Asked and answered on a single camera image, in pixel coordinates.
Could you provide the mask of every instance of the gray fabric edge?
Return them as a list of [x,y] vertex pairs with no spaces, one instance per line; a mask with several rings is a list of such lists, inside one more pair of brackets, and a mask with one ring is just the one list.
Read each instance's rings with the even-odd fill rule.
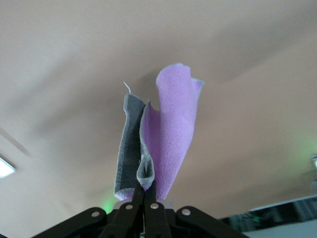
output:
[[115,197],[121,198],[134,193],[134,188],[124,188],[114,193]]
[[119,152],[118,152],[118,159],[117,159],[117,173],[116,173],[116,177],[115,177],[115,182],[114,182],[114,195],[116,197],[118,197],[117,195],[121,194],[119,193],[122,190],[125,189],[130,189],[130,188],[125,188],[125,189],[120,189],[120,185],[121,185],[121,179],[122,179],[122,167],[123,167],[123,160],[124,160],[124,148],[125,148],[125,142],[126,142],[126,134],[127,134],[127,130],[129,129],[129,124],[130,124],[130,114],[128,112],[128,101],[129,101],[129,97],[133,96],[135,98],[137,98],[138,100],[140,100],[141,102],[143,102],[138,96],[134,95],[134,94],[126,94],[124,96],[124,104],[123,104],[123,110],[126,114],[126,120],[125,120],[125,124],[123,127],[123,132],[122,132],[122,138],[120,141],[120,146],[119,146]]

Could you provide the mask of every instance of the purple cloth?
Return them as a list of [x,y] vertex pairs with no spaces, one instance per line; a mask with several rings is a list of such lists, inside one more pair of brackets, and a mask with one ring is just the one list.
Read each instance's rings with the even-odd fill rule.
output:
[[166,198],[192,141],[203,84],[191,77],[188,66],[167,66],[156,80],[160,112],[151,104],[145,107],[142,133],[154,163],[158,199]]

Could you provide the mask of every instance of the microfiber cloth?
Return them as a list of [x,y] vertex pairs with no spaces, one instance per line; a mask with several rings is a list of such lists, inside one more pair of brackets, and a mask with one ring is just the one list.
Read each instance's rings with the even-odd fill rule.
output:
[[115,196],[131,198],[139,182],[145,189],[157,181],[157,199],[165,199],[194,134],[203,82],[181,63],[164,68],[156,86],[160,111],[133,94],[124,101],[123,129],[115,181]]

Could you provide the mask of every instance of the white ceiling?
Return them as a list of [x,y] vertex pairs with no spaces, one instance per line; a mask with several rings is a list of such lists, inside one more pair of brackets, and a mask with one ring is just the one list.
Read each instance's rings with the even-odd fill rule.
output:
[[317,2],[1,1],[0,233],[31,237],[113,201],[132,92],[187,64],[205,81],[168,196],[220,218],[309,195],[317,152]]

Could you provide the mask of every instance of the green light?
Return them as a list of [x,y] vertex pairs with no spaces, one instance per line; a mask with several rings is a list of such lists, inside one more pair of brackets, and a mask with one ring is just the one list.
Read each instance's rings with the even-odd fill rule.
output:
[[260,222],[260,218],[259,217],[254,217],[253,219],[255,222]]
[[113,191],[111,190],[105,195],[104,201],[102,208],[107,214],[109,214],[113,210],[113,206],[116,204],[118,199],[113,195]]

